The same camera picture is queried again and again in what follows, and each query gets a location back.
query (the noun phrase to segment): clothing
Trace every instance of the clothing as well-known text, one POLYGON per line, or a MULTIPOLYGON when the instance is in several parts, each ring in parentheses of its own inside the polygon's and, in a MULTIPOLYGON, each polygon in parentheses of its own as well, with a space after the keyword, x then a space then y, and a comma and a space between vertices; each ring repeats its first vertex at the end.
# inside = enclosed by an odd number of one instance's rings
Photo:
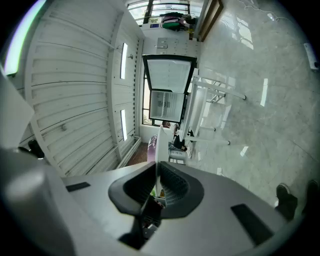
POLYGON ((160 14, 159 15, 160 17, 163 17, 163 16, 173 16, 173 17, 179 17, 181 18, 183 16, 182 13, 179 13, 179 12, 169 12, 169 13, 164 13, 164 14, 160 14))
POLYGON ((196 25, 196 19, 195 18, 187 17, 187 18, 185 18, 185 22, 190 24, 190 25, 196 25))
POLYGON ((180 141, 180 137, 179 137, 179 135, 177 135, 177 136, 175 136, 173 145, 176 148, 181 149, 185 145, 185 140, 183 139, 182 141, 180 141))
POLYGON ((164 21, 163 24, 172 23, 172 22, 178 22, 178 21, 179 21, 178 19, 169 19, 169 20, 164 21))
POLYGON ((172 142, 169 142, 169 145, 168 145, 168 146, 169 146, 169 151, 174 150, 174 151, 182 151, 182 152, 184 152, 184 150, 175 147, 172 142))
POLYGON ((179 18, 174 17, 174 16, 164 16, 162 17, 162 22, 166 22, 166 21, 172 21, 172 20, 178 20, 179 18))
POLYGON ((162 25, 164 29, 168 30, 180 30, 181 24, 179 22, 171 22, 171 23, 165 23, 162 25))

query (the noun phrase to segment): cable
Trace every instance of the cable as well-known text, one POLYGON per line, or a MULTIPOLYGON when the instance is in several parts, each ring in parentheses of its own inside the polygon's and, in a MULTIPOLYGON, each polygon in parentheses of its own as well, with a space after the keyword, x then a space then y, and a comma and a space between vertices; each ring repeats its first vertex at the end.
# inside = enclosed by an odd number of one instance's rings
POLYGON ((204 156, 201 157, 200 163, 202 162, 202 160, 203 160, 203 159, 205 158, 205 156, 207 155, 207 152, 208 152, 208 143, 206 144, 205 154, 204 154, 204 156))
POLYGON ((274 20, 275 20, 276 22, 278 22, 280 19, 284 19, 284 20, 288 20, 288 21, 292 22, 292 21, 291 21, 290 19, 288 19, 288 18, 278 17, 278 16, 277 16, 274 12, 272 12, 272 11, 265 11, 265 10, 261 10, 261 9, 256 9, 256 8, 254 8, 252 5, 246 5, 244 2, 242 2, 242 1, 240 1, 240 0, 237 0, 237 1, 244 4, 244 9, 245 9, 245 10, 246 10, 248 7, 251 7, 252 9, 254 9, 254 10, 256 10, 256 11, 261 11, 261 12, 263 12, 263 13, 273 14, 273 15, 274 15, 274 20))

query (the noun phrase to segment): glass panel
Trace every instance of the glass panel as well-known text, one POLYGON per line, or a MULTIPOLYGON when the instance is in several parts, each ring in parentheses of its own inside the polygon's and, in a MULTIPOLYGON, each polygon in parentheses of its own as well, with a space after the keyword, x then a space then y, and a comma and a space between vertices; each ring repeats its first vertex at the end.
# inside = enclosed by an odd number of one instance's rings
POLYGON ((157 125, 157 126, 162 125, 162 122, 163 122, 163 121, 154 120, 154 124, 157 125))
POLYGON ((148 80, 144 80, 144 92, 143 92, 143 108, 144 109, 150 109, 150 90, 148 86, 148 80))
POLYGON ((131 13, 134 19, 139 19, 145 16, 146 10, 147 10, 147 7, 145 6, 145 7, 129 10, 129 12, 131 13))
POLYGON ((148 23, 161 23, 162 17, 153 17, 153 18, 149 18, 149 22, 148 23))
POLYGON ((180 14, 188 14, 187 10, 174 10, 174 9, 168 9, 168 10, 153 10, 151 13, 151 16, 159 16, 160 14, 168 14, 172 12, 177 12, 180 14))
POLYGON ((175 59, 148 59, 152 89, 184 93, 191 63, 175 59))
POLYGON ((187 5, 181 5, 181 4, 157 4, 154 5, 153 10, 170 10, 170 9, 180 9, 180 10, 188 10, 187 5))
POLYGON ((147 6, 149 3, 149 1, 144 1, 144 2, 139 2, 139 3, 131 3, 128 6, 128 10, 135 8, 135 7, 139 7, 139 6, 147 6))
POLYGON ((149 119, 149 110, 143 110, 143 124, 152 125, 152 121, 149 119))

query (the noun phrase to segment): window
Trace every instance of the window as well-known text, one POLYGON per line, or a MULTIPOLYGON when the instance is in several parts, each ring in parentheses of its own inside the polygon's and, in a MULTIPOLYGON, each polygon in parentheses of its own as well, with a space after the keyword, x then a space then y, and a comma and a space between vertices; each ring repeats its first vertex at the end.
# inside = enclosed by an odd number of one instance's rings
POLYGON ((128 45, 124 42, 122 45, 121 65, 120 65, 120 78, 126 79, 126 61, 127 61, 128 45))
POLYGON ((190 14, 188 0, 140 0, 128 4, 127 8, 138 25, 160 23, 161 14, 171 12, 190 14))
POLYGON ((127 126, 126 126, 126 111, 123 109, 120 111, 121 115, 121 128, 122 128, 122 136, 123 141, 127 140, 127 126))

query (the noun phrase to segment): white louvered wall panel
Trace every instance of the white louvered wall panel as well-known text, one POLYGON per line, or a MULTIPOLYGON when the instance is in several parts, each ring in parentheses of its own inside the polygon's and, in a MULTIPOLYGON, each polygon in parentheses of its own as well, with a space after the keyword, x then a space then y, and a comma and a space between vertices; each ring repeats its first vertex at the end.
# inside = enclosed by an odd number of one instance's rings
MULTIPOLYGON (((38 14, 34 18, 33 22, 31 23, 30 28, 28 29, 28 32, 24 38, 22 49, 20 52, 17 73, 15 75, 10 75, 7 77, 9 79, 9 81, 11 81, 12 84, 14 85, 14 87, 17 89, 18 93, 24 99, 26 99, 25 98, 24 80, 25 80, 25 70, 26 70, 28 51, 29 51, 31 41, 33 39, 33 35, 37 29, 37 26, 39 24, 41 17, 43 16, 43 14, 46 11, 46 8, 47 8, 47 4, 45 4, 43 6, 43 8, 38 12, 38 14)), ((19 146, 29 150, 30 148, 29 148, 28 142, 31 140, 35 140, 35 139, 36 139, 36 137, 34 136, 34 132, 31 128, 31 126, 28 125, 24 131, 24 134, 21 138, 21 142, 20 142, 19 146)))
POLYGON ((31 125, 62 176, 112 170, 120 162, 107 100, 109 44, 119 14, 106 0, 55 0, 34 34, 25 74, 31 125))
POLYGON ((121 52, 114 52, 112 70, 113 76, 115 77, 114 83, 112 85, 112 103, 113 103, 113 118, 115 131, 118 136, 118 145, 121 156, 125 156, 134 144, 134 137, 131 135, 136 135, 135 130, 135 79, 136 79, 136 65, 138 58, 138 36, 125 26, 124 23, 121 24, 119 32, 116 39, 116 45, 121 49, 123 43, 128 45, 127 49, 127 59, 125 66, 125 79, 120 79, 121 70, 121 52), (126 131, 127 140, 123 140, 122 126, 121 126, 121 115, 120 111, 125 110, 125 121, 126 121, 126 131))

